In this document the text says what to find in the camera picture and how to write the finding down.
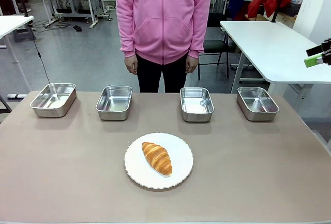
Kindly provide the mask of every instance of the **chair seat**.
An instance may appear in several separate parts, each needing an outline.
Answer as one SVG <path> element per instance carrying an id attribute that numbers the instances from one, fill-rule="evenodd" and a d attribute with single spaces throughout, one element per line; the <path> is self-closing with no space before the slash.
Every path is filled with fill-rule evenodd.
<path id="1" fill-rule="evenodd" d="M 230 47 L 227 46 L 222 40 L 205 40 L 203 42 L 205 53 L 221 53 L 229 52 Z"/>

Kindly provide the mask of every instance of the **white plate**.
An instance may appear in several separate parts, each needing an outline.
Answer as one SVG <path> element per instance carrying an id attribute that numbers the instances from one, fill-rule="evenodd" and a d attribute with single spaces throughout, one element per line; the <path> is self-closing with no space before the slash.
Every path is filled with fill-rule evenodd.
<path id="1" fill-rule="evenodd" d="M 163 176 L 149 165 L 141 148 L 143 142 L 154 143 L 167 150 L 172 165 L 170 176 Z M 124 166 L 136 183 L 147 188 L 164 189 L 187 178 L 193 167 L 193 155 L 184 140 L 168 133 L 150 133 L 129 146 L 124 157 Z"/>

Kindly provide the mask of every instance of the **croissant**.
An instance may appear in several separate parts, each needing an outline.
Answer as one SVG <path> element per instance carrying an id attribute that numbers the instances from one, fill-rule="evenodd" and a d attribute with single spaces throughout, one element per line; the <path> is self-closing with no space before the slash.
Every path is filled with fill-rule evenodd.
<path id="1" fill-rule="evenodd" d="M 171 175 L 171 160 L 166 149 L 148 142 L 142 143 L 141 147 L 150 166 L 165 176 Z"/>

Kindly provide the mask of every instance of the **metal tray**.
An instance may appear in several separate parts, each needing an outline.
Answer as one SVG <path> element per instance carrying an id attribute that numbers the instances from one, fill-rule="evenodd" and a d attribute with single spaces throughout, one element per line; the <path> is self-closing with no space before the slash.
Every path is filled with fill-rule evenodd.
<path id="1" fill-rule="evenodd" d="M 263 88 L 239 88 L 237 102 L 245 117 L 253 122 L 272 121 L 279 111 L 279 107 Z"/>
<path id="2" fill-rule="evenodd" d="M 132 88 L 107 86 L 103 89 L 96 109 L 104 121 L 124 121 L 129 116 Z"/>
<path id="3" fill-rule="evenodd" d="M 180 90 L 183 120 L 186 122 L 209 122 L 214 105 L 205 88 L 182 88 Z"/>
<path id="4" fill-rule="evenodd" d="M 39 117 L 63 117 L 76 99 L 76 85 L 50 83 L 30 103 Z"/>

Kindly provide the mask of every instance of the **person's right hand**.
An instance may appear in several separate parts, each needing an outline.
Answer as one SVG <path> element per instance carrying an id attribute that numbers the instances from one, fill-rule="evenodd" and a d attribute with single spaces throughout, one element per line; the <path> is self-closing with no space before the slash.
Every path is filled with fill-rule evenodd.
<path id="1" fill-rule="evenodd" d="M 130 73 L 137 75 L 138 60 L 135 55 L 132 57 L 126 57 L 124 60 L 124 63 Z"/>

